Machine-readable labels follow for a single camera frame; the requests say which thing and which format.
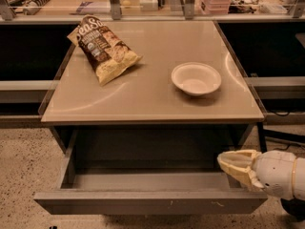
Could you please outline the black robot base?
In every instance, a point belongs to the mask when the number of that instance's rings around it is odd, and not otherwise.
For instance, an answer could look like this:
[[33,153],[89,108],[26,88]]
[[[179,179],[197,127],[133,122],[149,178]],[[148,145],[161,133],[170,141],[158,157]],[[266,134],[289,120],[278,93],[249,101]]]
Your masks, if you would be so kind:
[[281,199],[283,209],[298,220],[305,219],[305,201],[297,198],[291,200]]

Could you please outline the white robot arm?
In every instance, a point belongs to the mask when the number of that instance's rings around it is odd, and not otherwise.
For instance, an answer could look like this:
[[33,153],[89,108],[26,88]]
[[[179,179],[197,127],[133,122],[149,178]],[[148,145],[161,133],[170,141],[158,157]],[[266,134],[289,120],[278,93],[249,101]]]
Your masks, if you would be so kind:
[[220,168],[249,188],[272,197],[305,200],[305,158],[272,150],[223,152],[217,157]]

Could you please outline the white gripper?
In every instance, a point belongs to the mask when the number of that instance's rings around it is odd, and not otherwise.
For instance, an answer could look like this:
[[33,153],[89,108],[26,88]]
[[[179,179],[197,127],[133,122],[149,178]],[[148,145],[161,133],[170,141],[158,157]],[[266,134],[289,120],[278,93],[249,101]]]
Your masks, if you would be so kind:
[[262,189],[269,196],[286,200],[294,198],[292,178],[296,156],[292,153],[269,151],[261,154],[246,149],[223,152],[217,161],[226,174],[250,190]]

